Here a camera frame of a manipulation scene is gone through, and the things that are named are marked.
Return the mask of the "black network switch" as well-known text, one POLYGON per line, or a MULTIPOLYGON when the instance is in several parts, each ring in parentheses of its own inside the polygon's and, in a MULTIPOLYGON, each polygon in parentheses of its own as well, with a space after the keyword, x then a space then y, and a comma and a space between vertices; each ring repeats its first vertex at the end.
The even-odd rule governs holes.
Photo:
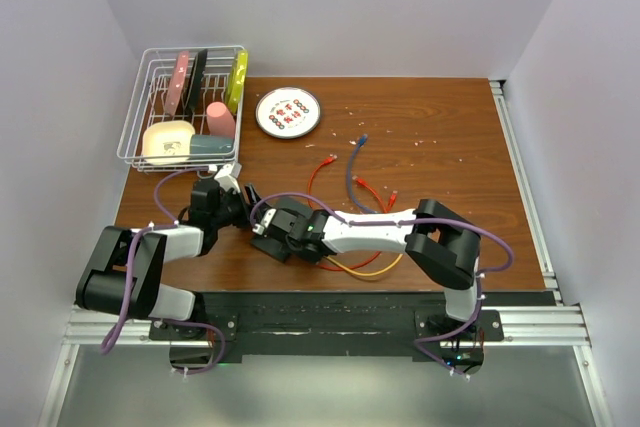
MULTIPOLYGON (((274 203, 270 201, 263 201, 262 203, 265 204, 264 214, 271 208, 276 210, 276 214, 263 236, 257 235, 252 231, 250 245, 269 257, 284 263, 294 253, 291 232, 294 230, 296 222, 305 212, 305 206, 291 196, 275 198, 274 203)), ((256 222, 260 220, 250 219, 252 229, 256 222)))

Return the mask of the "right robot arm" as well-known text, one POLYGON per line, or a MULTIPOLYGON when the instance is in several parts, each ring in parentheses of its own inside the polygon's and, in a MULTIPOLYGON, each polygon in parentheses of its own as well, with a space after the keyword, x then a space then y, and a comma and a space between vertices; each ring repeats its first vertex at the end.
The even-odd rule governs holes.
POLYGON ((480 235, 475 227, 433 200, 415 209, 382 214, 349 214, 327 207, 299 210, 295 203, 261 210, 250 221, 254 234, 275 248, 309 263, 352 251, 379 251, 409 257, 444 289, 445 326, 459 340, 481 327, 476 273, 480 235))

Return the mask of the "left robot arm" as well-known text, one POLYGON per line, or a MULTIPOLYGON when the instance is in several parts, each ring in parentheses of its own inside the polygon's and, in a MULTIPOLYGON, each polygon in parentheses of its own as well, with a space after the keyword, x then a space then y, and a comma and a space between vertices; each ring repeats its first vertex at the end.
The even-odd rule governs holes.
POLYGON ((204 179, 193 186, 187 217, 169 228, 154 226, 141 234, 105 227, 76 287, 76 305, 107 314, 124 312, 127 319, 172 319, 183 338, 200 337, 207 315, 196 308, 196 294, 163 284, 163 267, 208 254, 221 229, 248 225, 259 199, 251 184, 224 189, 221 182, 204 179))

